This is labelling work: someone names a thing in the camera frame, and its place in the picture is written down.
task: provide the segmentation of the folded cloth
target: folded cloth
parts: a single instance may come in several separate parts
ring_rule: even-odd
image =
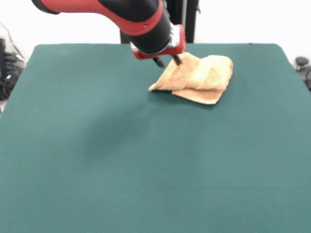
[[[226,90],[233,72],[233,63],[225,56],[198,58],[185,52],[182,64],[172,60],[149,91],[170,90],[173,95],[202,103],[216,104]]]

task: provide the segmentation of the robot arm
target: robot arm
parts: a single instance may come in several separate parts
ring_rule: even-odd
[[[172,25],[162,0],[32,0],[41,11],[50,14],[98,13],[112,20],[131,41],[138,59],[152,58],[160,67],[158,57],[171,55],[177,65],[178,54],[186,47],[182,25]]]

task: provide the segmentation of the towel fold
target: towel fold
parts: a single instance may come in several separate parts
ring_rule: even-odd
[[[173,95],[194,102],[216,104],[231,79],[231,59],[218,55],[200,59],[188,52],[179,56],[182,64],[177,66],[172,60],[149,91],[170,90]]]

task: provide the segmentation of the white wall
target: white wall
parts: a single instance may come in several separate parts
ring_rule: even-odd
[[[311,59],[309,0],[200,0],[200,7],[197,43],[277,43],[290,61],[299,55]],[[120,42],[118,28],[103,16],[49,15],[31,0],[1,0],[0,21],[27,54],[42,43]]]

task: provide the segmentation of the green felt surface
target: green felt surface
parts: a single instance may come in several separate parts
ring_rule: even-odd
[[[310,93],[277,45],[215,106],[149,93],[127,45],[36,47],[0,118],[1,233],[310,233]]]

